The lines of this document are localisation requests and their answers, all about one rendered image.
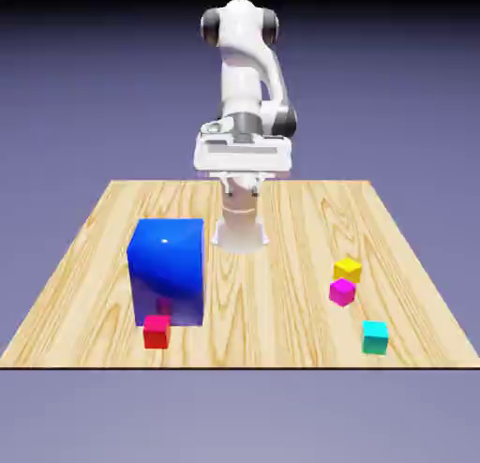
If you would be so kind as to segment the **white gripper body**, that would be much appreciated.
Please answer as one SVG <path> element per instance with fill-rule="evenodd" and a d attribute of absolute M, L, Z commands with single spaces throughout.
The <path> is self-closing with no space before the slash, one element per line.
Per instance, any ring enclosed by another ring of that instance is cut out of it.
<path fill-rule="evenodd" d="M 237 142 L 230 133 L 199 134 L 193 165 L 197 171 L 258 173 L 283 177 L 292 169 L 292 142 L 288 138 L 253 135 L 253 142 Z"/>

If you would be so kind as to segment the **small yellow cube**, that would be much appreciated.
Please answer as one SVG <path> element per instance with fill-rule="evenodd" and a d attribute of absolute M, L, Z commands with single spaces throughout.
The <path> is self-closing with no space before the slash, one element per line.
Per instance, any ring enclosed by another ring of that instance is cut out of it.
<path fill-rule="evenodd" d="M 360 282 L 362 269 L 361 262 L 350 257 L 343 258 L 334 263 L 333 279 L 346 279 L 357 284 Z"/>

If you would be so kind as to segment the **large blue box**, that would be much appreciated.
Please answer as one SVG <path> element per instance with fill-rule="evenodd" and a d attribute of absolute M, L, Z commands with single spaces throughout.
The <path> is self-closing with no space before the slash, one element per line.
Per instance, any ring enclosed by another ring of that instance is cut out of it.
<path fill-rule="evenodd" d="M 201 218 L 141 218 L 127 246 L 134 321 L 168 315 L 173 326 L 201 326 L 204 224 Z"/>

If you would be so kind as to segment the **small red cube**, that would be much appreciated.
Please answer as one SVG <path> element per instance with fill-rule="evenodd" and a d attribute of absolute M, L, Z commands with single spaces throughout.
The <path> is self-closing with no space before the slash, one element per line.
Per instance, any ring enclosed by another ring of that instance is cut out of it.
<path fill-rule="evenodd" d="M 170 316 L 148 315 L 144 320 L 142 334 L 146 349 L 167 349 L 171 338 Z"/>

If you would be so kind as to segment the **small cyan cube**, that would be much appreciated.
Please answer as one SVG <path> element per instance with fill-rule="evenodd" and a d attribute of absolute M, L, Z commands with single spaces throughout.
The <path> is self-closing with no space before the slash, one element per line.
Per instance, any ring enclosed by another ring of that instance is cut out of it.
<path fill-rule="evenodd" d="M 362 322 L 362 351 L 365 354 L 385 355 L 389 331 L 383 321 Z"/>

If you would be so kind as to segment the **small magenta cube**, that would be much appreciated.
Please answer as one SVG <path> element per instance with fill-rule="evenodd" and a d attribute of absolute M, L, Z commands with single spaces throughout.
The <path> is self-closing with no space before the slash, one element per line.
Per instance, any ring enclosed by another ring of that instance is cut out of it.
<path fill-rule="evenodd" d="M 339 306 L 347 306 L 354 301 L 356 284 L 345 278 L 339 278 L 330 284 L 329 299 Z"/>

